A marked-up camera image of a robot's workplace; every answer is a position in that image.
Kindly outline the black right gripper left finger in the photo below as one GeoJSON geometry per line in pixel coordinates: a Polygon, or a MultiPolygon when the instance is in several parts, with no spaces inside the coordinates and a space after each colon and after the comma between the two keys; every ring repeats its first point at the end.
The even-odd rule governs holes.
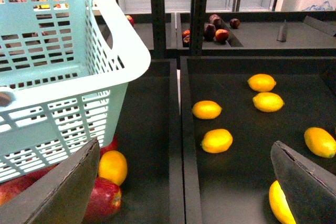
{"type": "Polygon", "coordinates": [[[100,158],[96,139],[1,206],[1,223],[81,223],[100,158]]]}

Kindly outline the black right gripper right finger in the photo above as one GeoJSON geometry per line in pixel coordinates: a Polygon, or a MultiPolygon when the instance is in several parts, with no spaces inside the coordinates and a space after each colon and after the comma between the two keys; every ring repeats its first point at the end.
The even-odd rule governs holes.
{"type": "Polygon", "coordinates": [[[335,175],[281,141],[270,158],[296,223],[335,223],[335,175]]]}

